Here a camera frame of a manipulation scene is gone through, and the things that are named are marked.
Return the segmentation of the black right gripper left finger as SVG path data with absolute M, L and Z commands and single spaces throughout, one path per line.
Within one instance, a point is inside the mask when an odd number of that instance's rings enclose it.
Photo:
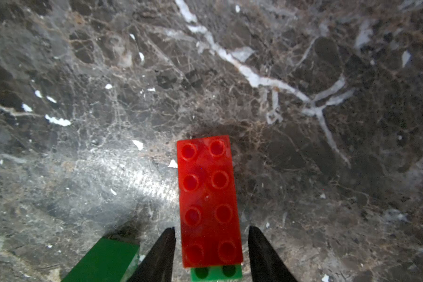
M 171 282 L 175 249 L 175 228 L 167 228 L 128 282 Z

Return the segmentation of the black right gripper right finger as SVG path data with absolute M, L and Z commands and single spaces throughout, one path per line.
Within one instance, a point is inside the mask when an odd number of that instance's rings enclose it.
M 253 282 L 298 282 L 258 227 L 250 226 L 248 244 Z

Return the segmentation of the green lego brick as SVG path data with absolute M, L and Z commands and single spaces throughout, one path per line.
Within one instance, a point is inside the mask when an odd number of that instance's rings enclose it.
M 240 264 L 191 268 L 192 282 L 226 282 L 243 278 Z
M 125 282 L 139 263 L 139 245 L 101 238 L 63 282 Z

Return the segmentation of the red lego brick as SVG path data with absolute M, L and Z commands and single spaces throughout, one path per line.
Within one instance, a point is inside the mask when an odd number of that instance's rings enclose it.
M 176 145 L 183 266 L 242 263 L 229 137 L 188 139 Z

